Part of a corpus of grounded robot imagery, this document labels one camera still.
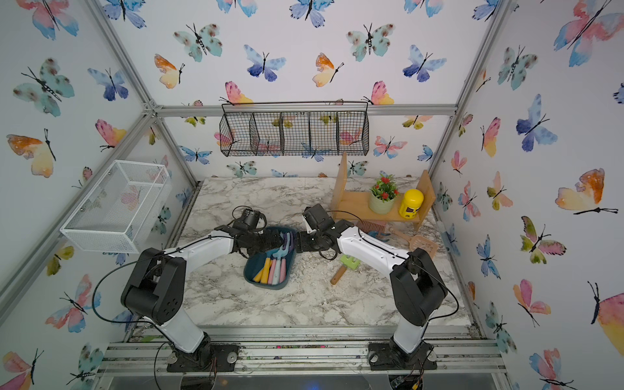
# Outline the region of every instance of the yellow handle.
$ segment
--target yellow handle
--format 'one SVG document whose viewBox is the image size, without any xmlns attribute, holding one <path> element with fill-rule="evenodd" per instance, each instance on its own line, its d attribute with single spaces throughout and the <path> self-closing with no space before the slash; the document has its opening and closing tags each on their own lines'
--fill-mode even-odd
<svg viewBox="0 0 624 390">
<path fill-rule="evenodd" d="M 262 277 L 260 278 L 260 283 L 263 285 L 267 284 L 269 281 L 269 270 L 271 269 L 271 258 L 266 258 L 265 267 L 262 268 Z"/>
</svg>

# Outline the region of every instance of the wooden handle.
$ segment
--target wooden handle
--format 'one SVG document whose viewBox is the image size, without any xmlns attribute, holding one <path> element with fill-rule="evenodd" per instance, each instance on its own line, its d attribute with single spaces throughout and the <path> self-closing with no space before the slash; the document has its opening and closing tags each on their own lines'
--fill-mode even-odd
<svg viewBox="0 0 624 390">
<path fill-rule="evenodd" d="M 340 266 L 340 268 L 338 268 L 338 271 L 336 272 L 336 274 L 334 275 L 334 277 L 331 279 L 330 283 L 332 285 L 335 285 L 336 283 L 338 283 L 338 281 L 340 280 L 340 278 L 343 277 L 344 272 L 347 270 L 347 266 L 346 265 L 342 265 Z"/>
</svg>

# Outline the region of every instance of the blue object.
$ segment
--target blue object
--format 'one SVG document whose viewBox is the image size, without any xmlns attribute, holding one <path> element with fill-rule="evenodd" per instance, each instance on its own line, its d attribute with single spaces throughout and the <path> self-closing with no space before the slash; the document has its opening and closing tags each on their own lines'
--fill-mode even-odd
<svg viewBox="0 0 624 390">
<path fill-rule="evenodd" d="M 293 267 L 293 263 L 295 261 L 295 234 L 296 234 L 296 230 L 295 229 L 291 229 L 291 228 L 286 228 L 286 227 L 277 227 L 277 226 L 269 226 L 266 228 L 267 230 L 277 230 L 280 233 L 287 233 L 290 234 L 290 242 L 291 245 L 288 248 L 289 252 L 284 255 L 284 259 L 286 260 L 286 278 L 284 279 L 283 282 L 277 284 L 277 285 L 264 285 L 262 283 L 256 283 L 253 281 L 254 276 L 256 276 L 258 274 L 258 272 L 260 272 L 260 270 L 265 266 L 265 260 L 267 257 L 275 257 L 275 253 L 280 250 L 281 248 L 277 248 L 274 250 L 270 250 L 268 252 L 263 252 L 263 253 L 259 253 L 257 255 L 253 255 L 252 257 L 250 257 L 249 259 L 247 259 L 247 264 L 245 264 L 245 270 L 243 271 L 243 276 L 245 277 L 245 280 L 251 284 L 253 284 L 254 286 L 257 287 L 262 287 L 262 288 L 268 288 L 271 290 L 281 290 L 282 288 L 284 288 L 286 286 L 286 284 L 288 283 L 288 277 L 290 276 L 290 270 Z"/>
</svg>

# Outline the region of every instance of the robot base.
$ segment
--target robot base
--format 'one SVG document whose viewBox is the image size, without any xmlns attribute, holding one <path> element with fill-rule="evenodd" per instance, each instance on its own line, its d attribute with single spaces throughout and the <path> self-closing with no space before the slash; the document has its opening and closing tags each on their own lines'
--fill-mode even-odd
<svg viewBox="0 0 624 390">
<path fill-rule="evenodd" d="M 371 371 L 412 369 L 414 366 L 419 369 L 420 365 L 424 369 L 437 369 L 437 363 L 427 359 L 431 350 L 433 345 L 424 341 L 410 354 L 396 346 L 393 339 L 390 339 L 390 343 L 370 343 L 368 351 Z"/>
</svg>

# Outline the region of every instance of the white marble countertop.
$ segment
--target white marble countertop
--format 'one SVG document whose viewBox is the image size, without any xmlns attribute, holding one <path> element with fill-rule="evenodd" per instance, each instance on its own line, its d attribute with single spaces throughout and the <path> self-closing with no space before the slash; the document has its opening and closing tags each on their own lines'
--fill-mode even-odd
<svg viewBox="0 0 624 390">
<path fill-rule="evenodd" d="M 371 178 L 350 178 L 348 190 L 367 190 Z M 400 191 L 415 188 L 417 178 L 397 178 Z M 232 219 L 232 210 L 248 205 L 262 211 L 270 225 L 303 230 L 301 212 L 316 203 L 328 207 L 335 178 L 206 178 L 178 244 L 200 238 Z M 414 234 L 411 223 L 393 223 Z M 451 264 L 446 256 L 432 214 L 419 233 L 439 244 L 433 261 L 446 286 L 460 299 L 458 313 L 432 324 L 470 325 Z M 402 239 L 390 235 L 390 244 L 407 248 Z M 243 277 L 246 259 L 237 253 L 220 257 L 194 271 L 186 280 L 184 306 L 199 325 L 270 326 L 365 326 L 393 325 L 398 312 L 390 280 L 362 263 L 347 270 L 338 284 L 329 282 L 341 263 L 317 253 L 295 257 L 288 284 L 282 290 L 267 290 L 247 283 Z M 449 295 L 436 315 L 456 307 Z"/>
</svg>

